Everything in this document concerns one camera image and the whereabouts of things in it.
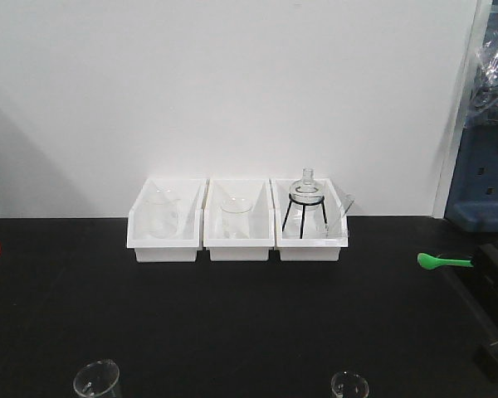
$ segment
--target black metal stand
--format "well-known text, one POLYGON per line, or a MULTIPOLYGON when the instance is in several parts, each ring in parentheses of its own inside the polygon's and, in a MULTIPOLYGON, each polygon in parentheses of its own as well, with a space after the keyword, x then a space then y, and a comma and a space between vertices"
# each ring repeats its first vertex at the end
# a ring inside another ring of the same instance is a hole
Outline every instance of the black metal stand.
POLYGON ((316 203, 301 203, 300 201, 296 201, 294 198, 290 197, 290 204, 288 205, 288 210, 286 210, 286 217, 284 217, 284 222, 282 223, 282 232, 284 232, 284 228, 286 228, 286 221, 288 220, 288 216, 290 215, 291 203, 295 203, 297 205, 302 206, 302 217, 300 218, 300 234, 299 239, 302 239, 302 234, 305 229, 305 213, 307 206, 317 206, 321 205, 321 209, 323 210, 323 219, 325 220, 325 225, 328 226, 328 221, 326 220, 326 209, 325 209, 325 197, 322 197, 320 201, 316 203))

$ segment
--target plastic bag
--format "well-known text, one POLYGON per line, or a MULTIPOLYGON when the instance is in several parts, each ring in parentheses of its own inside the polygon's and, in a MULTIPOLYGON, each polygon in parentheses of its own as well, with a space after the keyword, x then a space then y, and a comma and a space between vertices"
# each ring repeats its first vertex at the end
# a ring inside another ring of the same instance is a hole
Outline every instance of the plastic bag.
POLYGON ((479 68, 474 80, 466 127, 498 124, 498 7, 491 12, 484 44, 477 56, 479 68))

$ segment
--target glass flask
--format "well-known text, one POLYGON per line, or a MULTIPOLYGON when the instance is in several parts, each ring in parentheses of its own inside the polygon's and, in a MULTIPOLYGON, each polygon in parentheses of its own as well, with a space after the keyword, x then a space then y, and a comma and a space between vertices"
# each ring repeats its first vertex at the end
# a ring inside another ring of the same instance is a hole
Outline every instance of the glass flask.
POLYGON ((314 180, 312 168, 303 168, 302 178, 290 185, 290 195, 293 201, 305 205, 319 203, 325 197, 323 186, 314 180))

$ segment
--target laboratory bench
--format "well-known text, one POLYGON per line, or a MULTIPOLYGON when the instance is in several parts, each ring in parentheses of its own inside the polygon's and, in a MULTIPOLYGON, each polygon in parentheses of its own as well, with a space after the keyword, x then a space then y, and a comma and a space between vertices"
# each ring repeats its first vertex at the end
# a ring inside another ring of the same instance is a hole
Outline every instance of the laboratory bench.
POLYGON ((73 397, 103 358, 126 398, 498 398, 473 360, 498 338, 449 267, 498 235, 422 216, 351 216, 337 262, 137 263, 127 220, 0 219, 0 397, 73 397))

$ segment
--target small glass beaker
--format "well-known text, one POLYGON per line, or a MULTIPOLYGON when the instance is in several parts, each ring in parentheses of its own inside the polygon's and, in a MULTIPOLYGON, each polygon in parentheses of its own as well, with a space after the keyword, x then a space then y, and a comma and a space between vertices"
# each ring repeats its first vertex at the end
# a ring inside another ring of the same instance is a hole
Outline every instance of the small glass beaker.
POLYGON ((229 197, 222 201, 223 233, 228 239, 249 239, 249 211, 252 203, 245 197, 229 197))
POLYGON ((178 228, 178 196, 169 188, 158 188, 146 197, 149 233, 155 238, 169 238, 178 228))
POLYGON ((77 372, 74 391, 81 398, 122 398, 119 378, 120 369, 114 361, 93 362, 77 372))
POLYGON ((331 398, 367 398, 369 384, 351 371, 339 371, 330 380, 331 398))

